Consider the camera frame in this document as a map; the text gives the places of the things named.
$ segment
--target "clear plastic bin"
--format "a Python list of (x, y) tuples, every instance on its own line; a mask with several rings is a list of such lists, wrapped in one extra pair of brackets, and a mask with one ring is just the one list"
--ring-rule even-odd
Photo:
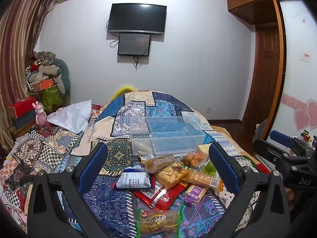
[(184, 117), (131, 117), (130, 139), (133, 155), (138, 151), (155, 156), (186, 155), (197, 151), (206, 134), (191, 120)]

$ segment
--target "black television screen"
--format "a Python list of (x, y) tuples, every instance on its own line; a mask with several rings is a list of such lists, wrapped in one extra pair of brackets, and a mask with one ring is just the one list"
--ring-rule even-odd
[(149, 56), (151, 35), (121, 33), (118, 55)]
[(166, 6), (141, 3), (113, 3), (108, 32), (164, 34)]

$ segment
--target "metal bolt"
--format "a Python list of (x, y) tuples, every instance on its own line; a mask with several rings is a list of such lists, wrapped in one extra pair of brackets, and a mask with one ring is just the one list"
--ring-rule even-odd
[(39, 171), (37, 172), (37, 175), (38, 175), (38, 176), (42, 176), (44, 173), (45, 173), (44, 170), (39, 170)]
[(74, 171), (74, 167), (73, 166), (67, 166), (66, 167), (66, 172), (71, 173), (72, 171)]
[(274, 174), (275, 176), (280, 176), (280, 172), (277, 171), (277, 170), (273, 170), (273, 174)]
[(241, 171), (242, 171), (243, 173), (251, 173), (251, 172), (252, 172), (252, 169), (251, 169), (250, 167), (248, 167), (248, 166), (243, 166), (242, 169), (241, 169)]

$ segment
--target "pink heart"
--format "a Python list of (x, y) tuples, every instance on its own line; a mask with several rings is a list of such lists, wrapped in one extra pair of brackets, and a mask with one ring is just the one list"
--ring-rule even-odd
[(302, 109), (297, 108), (294, 111), (294, 120), (297, 131), (299, 131), (309, 126), (311, 117), (309, 113), (304, 113)]
[(317, 102), (314, 99), (309, 99), (306, 104), (306, 112), (310, 114), (310, 130), (317, 127)]

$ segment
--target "baseboard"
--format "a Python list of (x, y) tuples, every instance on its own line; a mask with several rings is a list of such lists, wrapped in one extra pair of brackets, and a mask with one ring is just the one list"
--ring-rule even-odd
[(227, 119), (227, 120), (207, 120), (210, 125), (219, 123), (242, 123), (240, 119)]

